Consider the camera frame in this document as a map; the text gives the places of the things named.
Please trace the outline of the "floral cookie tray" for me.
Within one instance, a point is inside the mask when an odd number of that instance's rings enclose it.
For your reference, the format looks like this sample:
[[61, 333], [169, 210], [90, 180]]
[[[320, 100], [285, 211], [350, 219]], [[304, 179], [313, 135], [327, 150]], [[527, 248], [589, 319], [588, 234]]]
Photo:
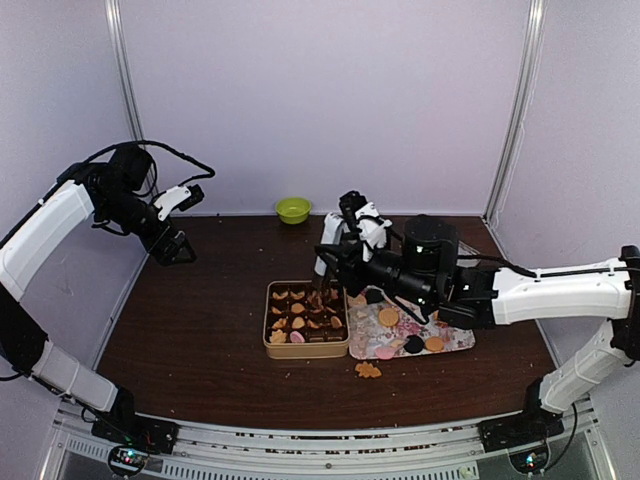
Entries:
[[[363, 295], [367, 305], [351, 308], [347, 298], [349, 355], [356, 360], [391, 360], [469, 350], [476, 344], [474, 333], [450, 327], [433, 312], [424, 318], [420, 309], [406, 300], [395, 304], [371, 287]], [[411, 355], [404, 351], [406, 338], [420, 336], [425, 349]]]

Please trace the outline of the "round patterned biscuit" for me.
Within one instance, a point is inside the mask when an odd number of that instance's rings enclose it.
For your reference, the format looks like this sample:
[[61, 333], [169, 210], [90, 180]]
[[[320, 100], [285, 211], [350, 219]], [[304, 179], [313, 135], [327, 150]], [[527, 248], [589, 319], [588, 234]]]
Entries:
[[351, 308], [360, 308], [367, 305], [367, 300], [363, 295], [349, 298], [349, 306]]

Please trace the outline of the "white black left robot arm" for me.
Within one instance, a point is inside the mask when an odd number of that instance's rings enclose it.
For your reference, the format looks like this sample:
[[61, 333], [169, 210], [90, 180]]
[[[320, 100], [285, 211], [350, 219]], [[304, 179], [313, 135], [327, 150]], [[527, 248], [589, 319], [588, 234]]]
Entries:
[[188, 264], [173, 215], [198, 206], [212, 167], [154, 140], [107, 146], [71, 163], [25, 212], [1, 220], [1, 429], [47, 430], [70, 401], [123, 444], [144, 424], [95, 361], [141, 265]]

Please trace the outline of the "black sandwich cookie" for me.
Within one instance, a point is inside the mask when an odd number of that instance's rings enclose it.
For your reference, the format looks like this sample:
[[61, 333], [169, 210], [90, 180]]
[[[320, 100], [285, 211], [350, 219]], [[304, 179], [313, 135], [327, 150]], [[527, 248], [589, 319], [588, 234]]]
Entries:
[[406, 338], [403, 349], [405, 352], [415, 355], [421, 353], [425, 349], [425, 342], [420, 336], [410, 335]]

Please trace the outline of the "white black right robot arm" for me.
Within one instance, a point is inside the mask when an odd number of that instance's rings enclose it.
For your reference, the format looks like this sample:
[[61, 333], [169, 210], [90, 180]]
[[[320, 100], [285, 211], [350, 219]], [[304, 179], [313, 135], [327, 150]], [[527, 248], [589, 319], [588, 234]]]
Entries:
[[620, 366], [639, 360], [639, 250], [593, 265], [527, 270], [462, 267], [456, 228], [418, 215], [404, 225], [399, 252], [386, 244], [391, 225], [372, 215], [339, 220], [316, 246], [317, 272], [330, 271], [351, 296], [374, 286], [405, 300], [426, 320], [462, 330], [533, 319], [601, 317], [604, 322], [573, 357], [535, 380], [521, 412], [478, 426], [486, 452], [542, 442], [563, 432], [564, 413]]

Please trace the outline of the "gold cookie tin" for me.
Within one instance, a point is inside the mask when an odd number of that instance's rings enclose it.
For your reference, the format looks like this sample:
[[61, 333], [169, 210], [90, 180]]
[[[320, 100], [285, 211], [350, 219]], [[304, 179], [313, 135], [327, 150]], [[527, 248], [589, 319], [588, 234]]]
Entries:
[[[347, 355], [350, 330], [347, 298], [335, 281], [328, 284], [330, 295], [320, 308], [311, 305], [310, 281], [274, 281], [266, 290], [263, 344], [275, 360], [341, 358]], [[274, 291], [290, 292], [285, 301], [274, 301]], [[289, 335], [300, 332], [305, 343], [292, 343]]]

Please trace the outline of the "aluminium corner post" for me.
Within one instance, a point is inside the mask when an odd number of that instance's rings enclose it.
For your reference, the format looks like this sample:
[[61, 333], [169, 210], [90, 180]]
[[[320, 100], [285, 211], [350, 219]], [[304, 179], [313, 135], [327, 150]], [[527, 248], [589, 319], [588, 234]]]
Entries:
[[144, 140], [144, 132], [127, 55], [125, 33], [121, 16], [121, 2], [118, 0], [105, 0], [104, 7], [129, 133], [132, 140]]
[[498, 168], [484, 212], [485, 223], [491, 230], [496, 230], [498, 227], [499, 216], [504, 209], [513, 174], [515, 173], [524, 135], [525, 117], [535, 88], [546, 10], [547, 1], [534, 0], [529, 2], [521, 62], [511, 113]]

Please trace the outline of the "aluminium corner post left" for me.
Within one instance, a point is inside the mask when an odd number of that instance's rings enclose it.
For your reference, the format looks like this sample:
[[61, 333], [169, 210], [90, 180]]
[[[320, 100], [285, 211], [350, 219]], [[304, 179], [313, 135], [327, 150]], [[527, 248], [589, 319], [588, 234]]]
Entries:
[[125, 33], [121, 16], [121, 2], [118, 0], [105, 0], [104, 7], [129, 133], [132, 140], [144, 140], [144, 132], [127, 55]]

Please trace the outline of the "pink round cookie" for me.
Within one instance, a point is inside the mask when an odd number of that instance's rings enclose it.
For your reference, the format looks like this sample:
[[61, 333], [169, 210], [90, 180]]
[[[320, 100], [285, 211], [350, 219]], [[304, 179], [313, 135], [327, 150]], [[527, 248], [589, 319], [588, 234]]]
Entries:
[[298, 331], [292, 331], [289, 335], [290, 341], [292, 343], [305, 343], [305, 337]]

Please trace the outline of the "metal serving tongs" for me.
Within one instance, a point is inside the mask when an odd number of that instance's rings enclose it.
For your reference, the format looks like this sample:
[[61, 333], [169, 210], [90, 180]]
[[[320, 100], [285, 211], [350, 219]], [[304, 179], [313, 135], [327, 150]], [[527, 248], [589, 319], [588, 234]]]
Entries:
[[[338, 213], [328, 213], [324, 218], [323, 232], [319, 246], [338, 246], [345, 229], [345, 222]], [[322, 250], [316, 252], [316, 260], [313, 267], [311, 280], [312, 295], [311, 305], [320, 308], [325, 299], [330, 295], [328, 284], [331, 276], [331, 266], [335, 263], [329, 254]]]

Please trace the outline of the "aluminium corner post right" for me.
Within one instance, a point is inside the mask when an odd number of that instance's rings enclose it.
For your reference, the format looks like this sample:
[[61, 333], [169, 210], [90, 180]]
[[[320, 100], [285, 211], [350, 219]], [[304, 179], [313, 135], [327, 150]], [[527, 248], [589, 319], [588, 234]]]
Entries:
[[499, 216], [504, 209], [513, 174], [515, 173], [524, 135], [525, 117], [535, 88], [546, 10], [547, 1], [534, 0], [529, 2], [521, 62], [511, 113], [498, 168], [484, 212], [485, 223], [491, 230], [496, 230], [498, 227]]

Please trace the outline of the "brown tree cookie on table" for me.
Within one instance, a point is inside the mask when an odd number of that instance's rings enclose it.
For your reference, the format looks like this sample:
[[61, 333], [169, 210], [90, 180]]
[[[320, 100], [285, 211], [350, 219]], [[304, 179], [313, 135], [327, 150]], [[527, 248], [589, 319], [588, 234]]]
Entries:
[[358, 363], [354, 370], [360, 378], [380, 378], [382, 376], [381, 370], [368, 362]]

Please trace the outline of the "green bowl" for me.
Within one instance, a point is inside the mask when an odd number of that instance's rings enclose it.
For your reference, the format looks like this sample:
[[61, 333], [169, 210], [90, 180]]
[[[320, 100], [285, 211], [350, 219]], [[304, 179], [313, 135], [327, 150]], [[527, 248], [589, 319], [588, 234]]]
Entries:
[[311, 201], [303, 197], [283, 198], [275, 206], [280, 221], [287, 225], [304, 223], [308, 219], [311, 209]]

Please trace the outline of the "aluminium front rail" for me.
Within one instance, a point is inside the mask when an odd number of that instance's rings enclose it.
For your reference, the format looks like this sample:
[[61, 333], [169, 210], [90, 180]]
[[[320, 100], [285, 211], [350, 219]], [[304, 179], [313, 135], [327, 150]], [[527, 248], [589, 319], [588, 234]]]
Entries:
[[526, 479], [526, 457], [548, 456], [543, 479], [617, 479], [589, 399], [563, 433], [488, 451], [478, 420], [361, 430], [277, 430], [181, 421], [171, 454], [139, 479]]

